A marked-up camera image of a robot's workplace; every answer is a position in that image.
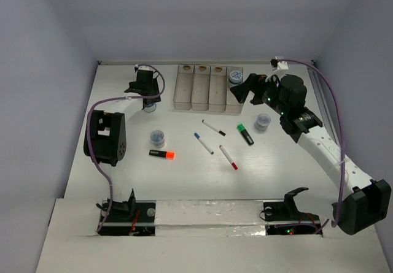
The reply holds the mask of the blue label putty jar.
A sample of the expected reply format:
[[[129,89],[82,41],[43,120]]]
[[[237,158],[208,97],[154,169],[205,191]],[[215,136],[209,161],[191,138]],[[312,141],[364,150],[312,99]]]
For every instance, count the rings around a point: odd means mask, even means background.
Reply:
[[[230,69],[228,71],[228,87],[235,87],[243,83],[243,71],[241,69]]]
[[[157,109],[156,103],[144,104],[144,111],[147,113],[154,112]]]

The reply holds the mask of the green cap black highlighter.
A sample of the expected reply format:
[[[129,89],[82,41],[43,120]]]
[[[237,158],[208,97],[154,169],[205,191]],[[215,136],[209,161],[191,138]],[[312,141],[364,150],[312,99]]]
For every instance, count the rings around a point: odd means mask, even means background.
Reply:
[[[246,141],[248,146],[254,145],[254,141],[251,135],[248,133],[247,129],[244,127],[242,123],[238,124],[236,128],[239,131],[240,135],[243,137],[243,139]]]

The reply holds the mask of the black cap white marker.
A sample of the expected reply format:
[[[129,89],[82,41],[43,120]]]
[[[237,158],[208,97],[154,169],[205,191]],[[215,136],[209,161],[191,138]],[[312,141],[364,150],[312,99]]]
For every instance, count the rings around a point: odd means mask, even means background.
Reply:
[[[202,120],[202,123],[204,125],[206,125],[208,128],[212,129],[213,131],[217,132],[218,134],[222,135],[222,136],[226,136],[226,133],[223,132],[222,130],[216,128],[215,126],[211,125],[210,123],[208,123],[206,120]]]

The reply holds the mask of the blue cap white marker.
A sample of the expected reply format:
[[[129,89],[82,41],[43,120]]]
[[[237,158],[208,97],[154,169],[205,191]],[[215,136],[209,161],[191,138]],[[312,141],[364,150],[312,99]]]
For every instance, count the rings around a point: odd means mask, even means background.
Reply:
[[[200,144],[211,154],[214,154],[214,151],[212,148],[201,138],[201,136],[198,133],[194,133],[194,136],[197,138],[197,140],[200,142]]]

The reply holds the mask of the orange cap black highlighter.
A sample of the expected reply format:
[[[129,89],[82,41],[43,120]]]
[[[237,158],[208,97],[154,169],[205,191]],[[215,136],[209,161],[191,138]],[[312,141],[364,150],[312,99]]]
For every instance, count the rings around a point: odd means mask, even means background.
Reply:
[[[164,158],[166,160],[173,160],[175,159],[174,152],[167,152],[161,150],[149,150],[149,156],[157,157],[157,158]]]

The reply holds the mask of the red cap white marker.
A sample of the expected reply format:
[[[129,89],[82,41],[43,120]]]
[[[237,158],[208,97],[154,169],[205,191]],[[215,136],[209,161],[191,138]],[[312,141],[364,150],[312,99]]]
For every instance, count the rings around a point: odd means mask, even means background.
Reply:
[[[226,151],[226,149],[224,148],[223,145],[219,146],[219,149],[221,150],[221,152],[224,154],[224,156],[226,157],[226,159],[228,160],[228,162],[231,164],[231,166],[234,168],[234,170],[238,170],[238,167],[236,165],[236,163],[233,161],[233,159],[231,158],[231,156],[228,154],[228,152]]]

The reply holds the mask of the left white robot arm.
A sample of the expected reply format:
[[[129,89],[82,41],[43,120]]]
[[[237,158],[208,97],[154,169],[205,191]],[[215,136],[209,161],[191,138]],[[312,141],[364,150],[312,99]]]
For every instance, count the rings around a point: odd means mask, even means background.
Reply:
[[[126,123],[135,114],[153,111],[161,101],[166,88],[162,73],[148,64],[134,67],[136,79],[118,97],[95,102],[87,114],[84,154],[90,157],[97,171],[109,187],[108,204],[115,205],[114,212],[123,221],[131,220],[136,206],[131,203],[131,190],[120,171],[109,171],[125,157],[127,149]]]

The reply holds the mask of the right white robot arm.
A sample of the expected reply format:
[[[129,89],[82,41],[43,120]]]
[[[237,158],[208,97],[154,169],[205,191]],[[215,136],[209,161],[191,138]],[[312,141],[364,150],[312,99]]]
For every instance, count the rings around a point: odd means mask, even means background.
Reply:
[[[349,235],[386,218],[391,186],[362,171],[345,154],[344,143],[335,143],[323,122],[305,106],[307,88],[300,77],[252,73],[230,91],[241,104],[253,93],[252,105],[265,104],[279,114],[284,132],[309,153],[338,188],[338,195],[333,197],[303,196],[304,187],[287,193],[285,197],[293,197],[282,205],[287,218],[312,212],[331,220],[333,226]]]

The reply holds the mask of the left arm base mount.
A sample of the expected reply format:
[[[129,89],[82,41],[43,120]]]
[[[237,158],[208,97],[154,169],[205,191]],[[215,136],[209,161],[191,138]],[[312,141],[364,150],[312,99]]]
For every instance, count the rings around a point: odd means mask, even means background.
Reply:
[[[134,189],[131,190],[127,201],[112,203],[112,208],[106,218],[106,222],[130,222],[136,215],[136,198]]]

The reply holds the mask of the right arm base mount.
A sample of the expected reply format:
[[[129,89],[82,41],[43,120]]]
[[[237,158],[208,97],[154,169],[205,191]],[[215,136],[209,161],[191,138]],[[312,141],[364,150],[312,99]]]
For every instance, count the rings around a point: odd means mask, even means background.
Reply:
[[[301,192],[307,191],[307,187],[299,187],[284,195],[284,199],[265,201],[259,218],[269,225],[275,226],[317,226],[319,217],[310,213],[300,212],[294,201],[294,197]]]

